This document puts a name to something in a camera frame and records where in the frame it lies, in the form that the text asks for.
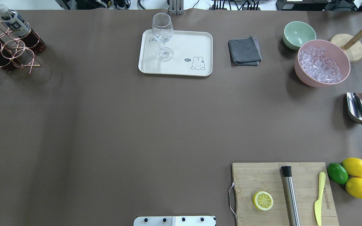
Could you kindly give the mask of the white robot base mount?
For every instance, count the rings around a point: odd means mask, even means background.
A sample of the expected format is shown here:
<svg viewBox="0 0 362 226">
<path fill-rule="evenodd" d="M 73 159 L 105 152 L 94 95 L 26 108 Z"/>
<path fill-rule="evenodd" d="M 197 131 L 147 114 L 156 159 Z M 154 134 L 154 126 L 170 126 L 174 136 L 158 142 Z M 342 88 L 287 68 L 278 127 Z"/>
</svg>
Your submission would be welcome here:
<svg viewBox="0 0 362 226">
<path fill-rule="evenodd" d="M 140 216 L 134 226 L 216 226 L 215 216 Z"/>
</svg>

